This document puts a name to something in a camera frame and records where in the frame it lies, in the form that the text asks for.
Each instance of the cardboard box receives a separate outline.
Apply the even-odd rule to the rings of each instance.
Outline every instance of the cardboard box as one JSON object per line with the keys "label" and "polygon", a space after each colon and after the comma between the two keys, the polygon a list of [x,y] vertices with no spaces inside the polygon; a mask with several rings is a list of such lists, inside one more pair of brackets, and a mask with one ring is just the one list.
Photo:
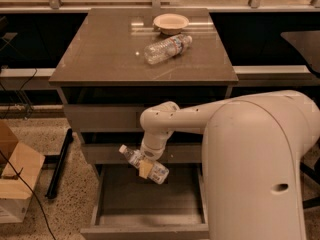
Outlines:
{"label": "cardboard box", "polygon": [[[18,144],[19,140],[7,126],[7,124],[0,120],[0,150],[7,159],[12,155],[13,150]],[[0,164],[6,164],[6,160],[0,156]]]}
{"label": "cardboard box", "polygon": [[[0,127],[2,127],[0,129],[6,128],[1,121]],[[1,145],[8,147],[7,155],[11,155],[9,159],[10,163],[17,172],[21,172],[21,178],[34,190],[45,157],[21,142],[15,145],[12,154],[10,154],[10,148],[13,146],[11,140],[14,139],[11,137],[12,136],[8,138],[9,145],[3,141]],[[4,177],[10,178],[14,175],[16,175],[16,173],[10,164],[7,163],[0,179],[0,223],[22,222],[31,201],[32,192],[20,178],[3,179]]]}

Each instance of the speckled floor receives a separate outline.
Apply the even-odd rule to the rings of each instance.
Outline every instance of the speckled floor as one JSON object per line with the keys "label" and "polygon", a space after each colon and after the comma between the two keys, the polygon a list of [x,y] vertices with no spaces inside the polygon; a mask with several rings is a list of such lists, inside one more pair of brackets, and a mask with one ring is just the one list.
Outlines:
{"label": "speckled floor", "polygon": [[[7,119],[12,131],[24,143],[42,154],[59,154],[65,133],[69,128],[64,118],[55,119]],[[305,163],[313,165],[320,150],[315,146],[306,156]],[[52,169],[41,172],[36,186],[36,194],[43,204],[52,232],[57,240],[83,240],[80,229],[90,223],[98,180],[80,151],[77,136],[69,148],[58,197],[53,201],[45,198]],[[320,187],[308,177],[303,178],[304,199],[320,195]],[[320,239],[320,207],[305,211],[308,240]],[[32,198],[23,223],[0,224],[1,240],[52,239],[43,219],[43,215]]]}

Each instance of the plastic bottle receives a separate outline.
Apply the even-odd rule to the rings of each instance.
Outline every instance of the plastic bottle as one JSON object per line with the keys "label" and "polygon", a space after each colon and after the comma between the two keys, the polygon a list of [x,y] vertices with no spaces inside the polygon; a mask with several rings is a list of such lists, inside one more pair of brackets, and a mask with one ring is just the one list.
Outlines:
{"label": "plastic bottle", "polygon": [[148,45],[144,56],[151,65],[183,53],[192,43],[192,37],[184,34],[169,37],[163,41]]}
{"label": "plastic bottle", "polygon": [[157,184],[162,184],[169,174],[168,168],[160,164],[157,161],[151,161],[147,159],[144,155],[140,153],[139,150],[132,150],[125,145],[122,145],[119,149],[128,162],[132,164],[136,169],[140,169],[140,164],[142,161],[152,165],[152,168],[148,174],[148,178],[153,180]]}

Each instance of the open drawer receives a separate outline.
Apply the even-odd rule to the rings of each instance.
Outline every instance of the open drawer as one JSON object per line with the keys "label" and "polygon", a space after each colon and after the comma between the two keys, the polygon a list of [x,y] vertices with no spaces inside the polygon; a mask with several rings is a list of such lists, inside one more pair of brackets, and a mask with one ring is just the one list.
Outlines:
{"label": "open drawer", "polygon": [[104,165],[86,239],[208,239],[201,170],[196,164],[168,165],[157,185],[130,165]]}

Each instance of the bowl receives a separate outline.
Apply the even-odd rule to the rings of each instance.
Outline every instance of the bowl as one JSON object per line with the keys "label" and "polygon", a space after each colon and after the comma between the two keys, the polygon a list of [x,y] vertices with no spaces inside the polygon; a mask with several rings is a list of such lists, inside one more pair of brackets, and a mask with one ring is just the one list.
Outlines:
{"label": "bowl", "polygon": [[153,24],[165,35],[177,35],[188,26],[189,20],[179,14],[166,13],[156,17]]}

